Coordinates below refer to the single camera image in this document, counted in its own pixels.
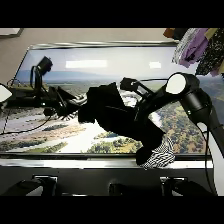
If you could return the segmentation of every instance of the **sky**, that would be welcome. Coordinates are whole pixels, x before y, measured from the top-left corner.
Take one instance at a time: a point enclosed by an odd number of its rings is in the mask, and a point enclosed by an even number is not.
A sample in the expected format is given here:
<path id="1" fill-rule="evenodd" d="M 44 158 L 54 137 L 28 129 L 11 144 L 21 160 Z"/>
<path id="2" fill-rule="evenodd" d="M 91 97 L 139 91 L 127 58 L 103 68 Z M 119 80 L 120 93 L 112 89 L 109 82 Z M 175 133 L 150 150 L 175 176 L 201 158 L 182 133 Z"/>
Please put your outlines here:
<path id="1" fill-rule="evenodd" d="M 30 70 L 44 57 L 53 62 L 52 71 L 73 71 L 111 77 L 167 78 L 175 72 L 195 74 L 197 63 L 185 68 L 171 63 L 175 47 L 111 47 L 30 50 L 20 70 Z M 66 68 L 67 61 L 100 60 L 105 67 Z M 161 68 L 150 68 L 150 62 Z"/>

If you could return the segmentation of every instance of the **landscape image on screen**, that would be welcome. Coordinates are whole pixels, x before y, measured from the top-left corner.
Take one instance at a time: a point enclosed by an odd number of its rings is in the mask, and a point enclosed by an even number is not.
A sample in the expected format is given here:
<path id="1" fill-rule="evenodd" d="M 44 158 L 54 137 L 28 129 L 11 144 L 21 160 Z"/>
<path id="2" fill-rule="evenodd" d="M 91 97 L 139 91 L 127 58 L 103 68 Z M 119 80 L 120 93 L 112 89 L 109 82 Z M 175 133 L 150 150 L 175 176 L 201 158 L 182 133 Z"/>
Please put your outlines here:
<path id="1" fill-rule="evenodd" d="M 172 55 L 174 49 L 171 48 L 169 51 L 169 54 Z M 60 59 L 60 63 L 63 65 L 66 60 L 68 61 L 71 59 L 60 58 L 60 52 L 52 53 L 50 50 L 45 50 L 44 52 L 33 51 L 30 54 L 32 54 L 32 60 L 30 59 L 31 55 L 27 54 L 27 60 L 24 60 L 16 76 L 16 79 L 19 81 L 15 80 L 13 83 L 13 87 L 15 88 L 31 88 L 29 85 L 30 68 L 46 55 L 51 57 L 54 64 L 52 71 L 43 77 L 43 84 L 46 89 L 48 89 L 49 86 L 60 86 L 75 96 L 82 96 L 86 94 L 90 87 L 97 87 L 116 82 L 125 105 L 134 107 L 137 100 L 141 99 L 140 96 L 133 92 L 120 90 L 119 83 L 123 74 L 110 74 L 107 76 L 102 75 L 103 72 L 106 74 L 106 71 L 98 72 L 97 70 L 94 71 L 94 69 L 89 69 L 88 72 L 81 69 L 63 70 L 60 66 L 55 64 L 56 59 Z M 167 78 L 171 74 L 161 74 L 156 77 Z M 147 74 L 135 75 L 135 73 L 130 75 L 131 78 L 136 79 L 144 79 L 146 76 L 148 77 Z M 224 123 L 224 82 L 222 78 L 213 78 L 211 76 L 200 77 L 200 83 L 201 88 L 210 95 L 217 110 L 220 122 Z M 153 91 L 159 89 L 164 84 L 165 81 L 144 82 L 144 85 Z M 45 117 L 43 114 L 43 110 L 43 108 L 5 109 L 0 118 L 1 127 L 2 129 L 4 128 L 6 117 L 9 114 L 4 132 L 33 129 L 48 119 L 48 117 Z M 199 129 L 188 119 L 180 103 L 169 104 L 158 111 L 153 112 L 149 115 L 149 119 L 165 131 L 172 139 L 175 153 L 204 153 L 204 138 Z M 46 124 L 30 132 L 0 136 L 1 152 L 135 153 L 141 147 L 141 142 L 119 136 L 113 132 L 106 132 L 97 122 L 94 124 L 80 124 L 78 122 L 77 113 L 74 113 L 70 119 L 63 120 L 57 115 L 54 115 Z"/>

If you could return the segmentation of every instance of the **pile of clothes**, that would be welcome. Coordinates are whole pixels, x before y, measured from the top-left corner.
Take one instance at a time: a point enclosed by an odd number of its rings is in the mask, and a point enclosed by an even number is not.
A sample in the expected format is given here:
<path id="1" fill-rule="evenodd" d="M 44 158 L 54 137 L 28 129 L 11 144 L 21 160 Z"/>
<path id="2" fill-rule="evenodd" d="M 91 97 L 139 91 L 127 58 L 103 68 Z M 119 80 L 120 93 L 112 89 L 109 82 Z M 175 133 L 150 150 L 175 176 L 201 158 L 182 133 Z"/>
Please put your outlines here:
<path id="1" fill-rule="evenodd" d="M 173 63 L 199 62 L 195 75 L 224 74 L 224 28 L 167 28 L 163 35 L 179 40 Z"/>

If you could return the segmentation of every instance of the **black and white striped fabric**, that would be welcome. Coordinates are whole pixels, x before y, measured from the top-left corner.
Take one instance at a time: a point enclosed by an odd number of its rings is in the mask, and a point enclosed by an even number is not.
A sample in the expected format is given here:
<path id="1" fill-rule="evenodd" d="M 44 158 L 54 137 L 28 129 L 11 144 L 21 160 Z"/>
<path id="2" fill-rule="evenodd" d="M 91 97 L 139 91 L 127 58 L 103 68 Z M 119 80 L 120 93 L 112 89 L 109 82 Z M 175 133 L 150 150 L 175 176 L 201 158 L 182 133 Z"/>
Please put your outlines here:
<path id="1" fill-rule="evenodd" d="M 163 136 L 162 144 L 152 152 L 150 158 L 140 165 L 144 169 L 165 167 L 174 162 L 173 143 L 166 135 Z"/>

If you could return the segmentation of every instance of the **screen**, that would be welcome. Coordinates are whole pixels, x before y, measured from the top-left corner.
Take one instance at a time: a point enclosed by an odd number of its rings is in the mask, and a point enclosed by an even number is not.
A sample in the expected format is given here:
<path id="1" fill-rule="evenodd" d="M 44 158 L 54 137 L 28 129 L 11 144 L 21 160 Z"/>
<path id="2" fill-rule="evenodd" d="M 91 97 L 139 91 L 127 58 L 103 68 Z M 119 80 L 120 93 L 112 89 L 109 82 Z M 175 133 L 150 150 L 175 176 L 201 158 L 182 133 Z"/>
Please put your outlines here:
<path id="1" fill-rule="evenodd" d="M 111 47 L 29 50 L 13 87 L 29 89 L 30 70 L 46 56 L 53 67 L 43 77 L 46 89 L 61 86 L 73 95 L 82 96 L 89 87 L 116 82 L 118 89 L 123 77 L 134 79 L 168 78 L 175 72 L 195 74 L 197 64 L 185 68 L 171 63 L 175 47 Z M 211 97 L 220 122 L 224 122 L 224 86 L 221 76 L 199 77 L 201 88 Z M 165 81 L 144 82 L 152 90 Z M 124 103 L 134 106 L 139 97 L 121 91 Z M 48 117 L 43 108 L 5 110 L 1 115 L 4 132 L 33 129 Z M 180 103 L 169 104 L 149 115 L 173 141 L 175 153 L 204 153 L 205 141 L 197 127 L 188 119 Z M 26 153 L 135 153 L 141 142 L 106 132 L 97 122 L 79 124 L 77 114 L 61 120 L 53 116 L 46 124 L 33 131 L 0 136 L 1 152 Z"/>

